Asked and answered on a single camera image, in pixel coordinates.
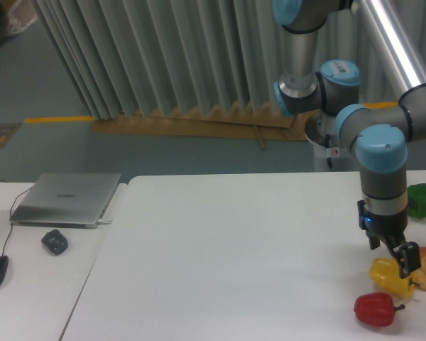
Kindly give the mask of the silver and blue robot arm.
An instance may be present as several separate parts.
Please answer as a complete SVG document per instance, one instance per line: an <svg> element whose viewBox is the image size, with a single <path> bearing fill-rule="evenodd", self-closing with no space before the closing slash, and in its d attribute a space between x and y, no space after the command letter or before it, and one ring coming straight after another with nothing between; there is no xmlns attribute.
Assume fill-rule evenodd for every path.
<svg viewBox="0 0 426 341"><path fill-rule="evenodd" d="M285 116L319 110L359 169L359 227L371 249L386 245L401 278L421 267L420 248L405 238L408 223L407 145L426 139L426 65L392 1L274 1L273 16L285 31L284 70L274 82ZM396 104L359 103L357 66L330 60L318 71L313 59L320 29L332 13L348 10L363 26L395 94Z"/></svg>

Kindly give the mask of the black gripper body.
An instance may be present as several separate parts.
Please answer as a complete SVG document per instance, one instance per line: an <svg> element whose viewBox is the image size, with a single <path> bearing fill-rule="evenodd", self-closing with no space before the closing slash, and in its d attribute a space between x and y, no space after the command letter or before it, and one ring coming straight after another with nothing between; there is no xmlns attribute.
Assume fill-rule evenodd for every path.
<svg viewBox="0 0 426 341"><path fill-rule="evenodd" d="M365 200L357 202L359 228L366 236L372 233L379 238L379 246L384 238L405 239L404 230L408 224L407 208L392 215L378 215L365 208Z"/></svg>

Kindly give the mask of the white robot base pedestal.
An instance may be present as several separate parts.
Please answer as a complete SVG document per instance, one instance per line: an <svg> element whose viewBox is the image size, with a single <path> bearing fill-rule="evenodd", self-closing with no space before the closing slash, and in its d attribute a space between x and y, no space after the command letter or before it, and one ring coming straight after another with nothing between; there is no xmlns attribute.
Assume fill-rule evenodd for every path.
<svg viewBox="0 0 426 341"><path fill-rule="evenodd" d="M356 171L348 149L339 140L334 121L335 116L319 110L305 122L305 136L312 146L315 171Z"/></svg>

